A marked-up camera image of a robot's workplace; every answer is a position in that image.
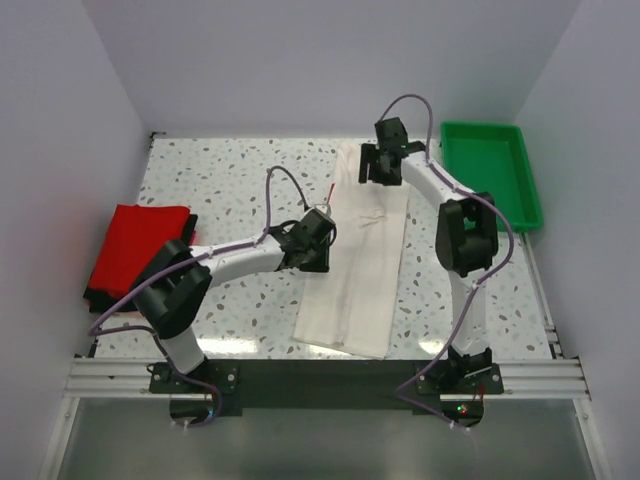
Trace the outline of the white t shirt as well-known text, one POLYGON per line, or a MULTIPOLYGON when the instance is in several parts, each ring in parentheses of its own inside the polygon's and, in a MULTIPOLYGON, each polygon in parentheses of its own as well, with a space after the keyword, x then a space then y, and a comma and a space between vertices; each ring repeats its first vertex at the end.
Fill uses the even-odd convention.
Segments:
POLYGON ((409 188, 360 184, 361 148, 337 149, 329 205, 337 226, 329 271, 307 276, 293 338, 382 359, 390 341, 409 188))

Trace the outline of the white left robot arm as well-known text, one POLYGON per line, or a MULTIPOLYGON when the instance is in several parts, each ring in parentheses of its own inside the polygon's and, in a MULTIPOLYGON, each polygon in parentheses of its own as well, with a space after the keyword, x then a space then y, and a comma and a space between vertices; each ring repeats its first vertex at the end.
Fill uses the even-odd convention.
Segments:
POLYGON ((207 292, 250 275, 300 270, 326 273, 337 226, 328 207, 311 207, 301 219, 269 226, 262 236, 209 247, 169 241, 134 281, 129 294, 154 331, 168 380, 185 392, 219 399, 214 368, 192 328, 207 292))

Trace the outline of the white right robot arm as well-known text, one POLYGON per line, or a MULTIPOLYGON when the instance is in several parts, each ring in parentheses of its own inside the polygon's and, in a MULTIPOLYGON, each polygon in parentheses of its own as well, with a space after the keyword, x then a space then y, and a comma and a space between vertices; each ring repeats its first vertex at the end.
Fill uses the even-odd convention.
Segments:
POLYGON ((434 250, 451 286, 452 332, 417 378, 440 392, 469 392, 493 365, 484 291, 499 249, 493 198, 462 186, 429 159, 428 147, 410 141, 399 118, 379 120, 374 128, 377 142, 361 147, 358 182, 407 183, 437 210, 434 250))

